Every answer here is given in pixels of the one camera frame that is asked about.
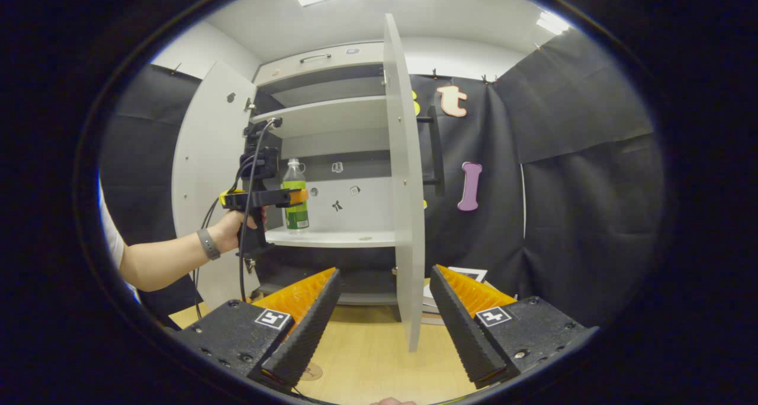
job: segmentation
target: black curtain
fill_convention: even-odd
[[[426,275],[435,264],[488,270],[487,280],[507,294],[531,293],[528,267],[521,258],[523,242],[522,181],[506,106],[492,84],[477,79],[411,75],[412,89],[425,115],[430,105],[438,114],[445,171],[445,195],[426,186]],[[463,117],[441,110],[443,86],[466,94],[458,106]],[[419,125],[420,154],[425,175],[433,174],[427,124]],[[464,162],[482,165],[474,211],[458,210],[463,193]]]
[[[102,141],[100,180],[108,211],[127,244],[176,238],[171,168],[179,127],[200,79],[147,65],[122,94]],[[159,291],[140,291],[163,324],[194,304],[190,276]]]
[[[652,264],[665,188],[653,121],[622,68],[576,30],[495,90],[523,164],[534,294],[582,324],[605,324]]]

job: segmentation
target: white wall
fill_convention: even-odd
[[[203,79],[217,60],[252,81],[260,59],[209,22],[199,22],[174,39],[151,63]]]
[[[406,52],[408,73],[461,78],[495,79],[512,68],[527,54],[522,54],[492,44],[475,43],[452,38],[432,38],[425,36],[403,36],[403,51]]]

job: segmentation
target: open cabinet door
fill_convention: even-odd
[[[409,352],[419,346],[424,294],[424,189],[411,79],[392,14],[385,14],[384,87],[390,129],[397,303]]]
[[[255,100],[256,87],[222,62],[216,62],[200,83],[184,115],[174,151],[171,175],[171,205],[176,236],[197,232],[213,201],[231,186],[243,154],[250,111],[247,99]],[[211,225],[225,214],[216,205]],[[209,310],[229,299],[239,299],[239,260],[234,251],[200,268],[198,291]],[[260,286],[255,270],[245,276],[249,294]]]

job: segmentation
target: white sleeve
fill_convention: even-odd
[[[116,265],[116,268],[119,268],[121,267],[121,258],[124,256],[124,240],[121,238],[121,233],[116,229],[116,225],[113,224],[111,214],[108,213],[108,207],[105,205],[105,199],[102,194],[102,186],[100,186],[99,179],[97,186],[102,230],[103,233],[105,233],[105,240],[108,242],[108,249],[111,251],[111,260],[113,261],[113,264]]]

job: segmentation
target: ceiling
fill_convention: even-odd
[[[206,19],[261,62],[350,41],[381,40],[385,13],[400,36],[435,36],[495,44],[528,54],[554,35],[536,25],[528,0],[236,0]]]

